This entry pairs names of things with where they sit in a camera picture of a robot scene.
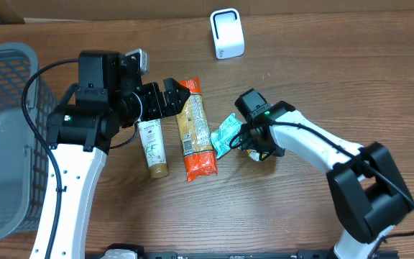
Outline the white Pantene tube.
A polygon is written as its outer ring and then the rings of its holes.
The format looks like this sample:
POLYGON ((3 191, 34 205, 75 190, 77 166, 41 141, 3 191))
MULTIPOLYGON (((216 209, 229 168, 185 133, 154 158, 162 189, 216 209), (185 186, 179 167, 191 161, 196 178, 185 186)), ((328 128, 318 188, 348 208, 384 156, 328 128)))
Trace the white Pantene tube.
POLYGON ((167 176, 169 172, 165 156, 161 119, 140 122, 137 126, 150 176, 152 178, 167 176))

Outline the teal snack packet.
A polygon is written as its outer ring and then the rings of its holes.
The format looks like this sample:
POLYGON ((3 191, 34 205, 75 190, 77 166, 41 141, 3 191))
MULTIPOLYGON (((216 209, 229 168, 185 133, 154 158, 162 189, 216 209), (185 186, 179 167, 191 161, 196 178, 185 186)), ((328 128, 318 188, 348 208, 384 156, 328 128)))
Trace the teal snack packet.
POLYGON ((231 142, 231 139, 239 132, 242 124, 243 122, 236 118, 236 114, 231 113, 220 124, 218 129, 211 133, 211 142, 216 150, 217 160, 221 159, 231 150, 229 143, 231 142))

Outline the spaghetti pack orange ends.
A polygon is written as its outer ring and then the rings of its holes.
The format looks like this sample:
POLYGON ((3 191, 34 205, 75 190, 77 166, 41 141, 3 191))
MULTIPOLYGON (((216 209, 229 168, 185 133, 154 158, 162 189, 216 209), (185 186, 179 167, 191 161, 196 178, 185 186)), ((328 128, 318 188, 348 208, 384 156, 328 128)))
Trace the spaghetti pack orange ends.
POLYGON ((186 178, 191 182, 200 176, 217 175, 218 169, 199 78, 181 81, 180 84, 190 90, 190 97, 177 115, 177 122, 186 178))

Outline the green yellow snack pouch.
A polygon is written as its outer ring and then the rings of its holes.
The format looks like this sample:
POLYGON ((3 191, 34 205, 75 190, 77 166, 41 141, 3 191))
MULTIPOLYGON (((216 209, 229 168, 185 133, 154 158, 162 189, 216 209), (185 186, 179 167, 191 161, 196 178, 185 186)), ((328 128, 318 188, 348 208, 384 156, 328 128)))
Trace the green yellow snack pouch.
POLYGON ((248 156, 257 162, 262 162, 268 159, 272 155, 272 153, 269 152, 258 152, 256 150, 247 150, 248 156))

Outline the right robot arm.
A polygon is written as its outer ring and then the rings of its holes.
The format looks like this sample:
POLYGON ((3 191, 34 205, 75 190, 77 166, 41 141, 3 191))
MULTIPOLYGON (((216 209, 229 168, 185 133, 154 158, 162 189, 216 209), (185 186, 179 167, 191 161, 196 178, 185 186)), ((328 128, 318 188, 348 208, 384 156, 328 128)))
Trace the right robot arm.
POLYGON ((390 151, 378 142, 363 146, 332 135, 293 105, 269 104, 253 88, 234 105, 246 122, 231 147, 253 150, 261 161, 289 150, 325 175, 344 228, 329 257, 377 257, 381 240, 413 209, 390 151))

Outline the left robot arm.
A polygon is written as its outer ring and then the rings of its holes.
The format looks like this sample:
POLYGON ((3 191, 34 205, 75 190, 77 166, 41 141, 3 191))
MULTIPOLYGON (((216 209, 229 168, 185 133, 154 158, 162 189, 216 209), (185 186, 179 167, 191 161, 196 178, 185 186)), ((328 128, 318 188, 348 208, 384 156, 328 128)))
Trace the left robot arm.
POLYGON ((111 140, 121 128, 175 116, 190 90, 173 78, 142 83, 148 71, 145 51, 127 55, 84 50, 74 60, 73 83, 47 116, 47 133, 27 124, 49 161, 47 187, 31 258, 84 258, 91 205, 111 140))

